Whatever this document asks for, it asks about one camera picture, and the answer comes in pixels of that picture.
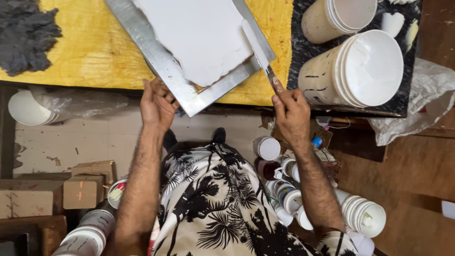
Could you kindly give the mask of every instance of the tiled floor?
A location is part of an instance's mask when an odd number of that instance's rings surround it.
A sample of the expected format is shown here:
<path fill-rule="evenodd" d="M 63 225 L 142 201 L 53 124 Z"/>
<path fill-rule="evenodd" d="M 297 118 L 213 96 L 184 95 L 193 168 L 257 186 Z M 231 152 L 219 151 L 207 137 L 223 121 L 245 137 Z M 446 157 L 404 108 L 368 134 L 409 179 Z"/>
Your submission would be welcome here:
<path fill-rule="evenodd" d="M 117 176 L 122 177 L 128 173 L 141 125 L 138 102 L 111 116 L 44 126 L 18 123 L 15 140 L 26 149 L 16 158 L 22 166 L 14 169 L 14 174 L 64 172 L 78 163 L 113 159 Z M 270 135 L 269 130 L 258 128 L 260 125 L 259 112 L 210 112 L 192 118 L 176 116 L 171 129 L 179 141 L 209 141 L 216 128 L 224 127 L 226 143 L 253 162 L 254 138 Z"/>

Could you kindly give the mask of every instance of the knife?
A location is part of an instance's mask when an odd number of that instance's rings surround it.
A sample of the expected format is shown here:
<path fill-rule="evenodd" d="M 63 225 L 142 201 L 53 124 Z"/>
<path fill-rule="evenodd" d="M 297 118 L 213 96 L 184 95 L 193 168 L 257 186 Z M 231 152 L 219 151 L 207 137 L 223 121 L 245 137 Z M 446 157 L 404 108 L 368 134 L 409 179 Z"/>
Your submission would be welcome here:
<path fill-rule="evenodd" d="M 253 29 L 251 28 L 251 26 L 247 20 L 242 21 L 242 28 L 243 28 L 243 32 L 245 32 L 245 35 L 248 38 L 248 41 L 250 42 L 251 48 L 253 49 L 254 55 L 256 56 L 256 59 L 258 60 L 259 65 L 264 70 L 265 75 L 267 76 L 268 81 L 270 82 L 270 85 L 272 85 L 273 91 L 275 92 L 275 94 L 277 94 L 277 91 L 275 90 L 275 86 L 273 86 L 273 78 L 276 75 L 273 72 L 273 69 L 270 66 L 270 63 L 268 62 L 267 57 L 265 56 L 264 50 L 262 49 L 261 45 L 259 44 L 258 38 L 254 34 Z"/>

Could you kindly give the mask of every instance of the plastic bag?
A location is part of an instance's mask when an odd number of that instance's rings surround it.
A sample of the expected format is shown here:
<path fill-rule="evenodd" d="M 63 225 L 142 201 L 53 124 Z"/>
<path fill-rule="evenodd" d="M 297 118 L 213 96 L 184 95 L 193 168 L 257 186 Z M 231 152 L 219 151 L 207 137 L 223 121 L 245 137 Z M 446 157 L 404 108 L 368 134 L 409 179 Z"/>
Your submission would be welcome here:
<path fill-rule="evenodd" d="M 66 118 L 89 118 L 128 106 L 128 98 L 118 93 L 29 87 L 40 105 Z"/>
<path fill-rule="evenodd" d="M 409 97 L 407 118 L 369 119 L 378 146 L 400 136 L 420 133 L 447 114 L 455 102 L 455 71 L 416 58 Z M 419 113 L 423 107 L 426 113 Z"/>

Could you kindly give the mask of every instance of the hand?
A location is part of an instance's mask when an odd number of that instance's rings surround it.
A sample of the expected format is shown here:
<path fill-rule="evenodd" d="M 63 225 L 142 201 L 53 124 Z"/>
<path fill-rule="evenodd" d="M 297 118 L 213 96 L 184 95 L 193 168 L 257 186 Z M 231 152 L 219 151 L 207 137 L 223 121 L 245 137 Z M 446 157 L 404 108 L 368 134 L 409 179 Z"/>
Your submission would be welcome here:
<path fill-rule="evenodd" d="M 141 115 L 144 128 L 151 128 L 164 136 L 174 119 L 175 110 L 180 104 L 160 78 L 144 81 L 144 94 L 141 99 Z"/>
<path fill-rule="evenodd" d="M 294 153 L 304 154 L 310 148 L 310 107 L 302 90 L 286 91 L 278 78 L 273 78 L 277 95 L 272 102 L 277 115 L 276 124 Z"/>

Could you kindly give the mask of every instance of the black shoe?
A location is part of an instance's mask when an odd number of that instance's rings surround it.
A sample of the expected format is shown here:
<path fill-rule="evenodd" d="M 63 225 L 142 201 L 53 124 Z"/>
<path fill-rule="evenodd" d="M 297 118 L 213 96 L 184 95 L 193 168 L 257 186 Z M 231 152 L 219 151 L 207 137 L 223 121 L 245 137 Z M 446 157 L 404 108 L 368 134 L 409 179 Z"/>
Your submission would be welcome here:
<path fill-rule="evenodd" d="M 174 132 L 169 129 L 167 132 L 164 134 L 163 138 L 163 147 L 166 149 L 167 152 L 175 145 L 177 144 L 177 138 L 175 137 Z"/>
<path fill-rule="evenodd" d="M 226 142 L 226 130 L 217 128 L 212 134 L 212 143 L 224 144 Z"/>

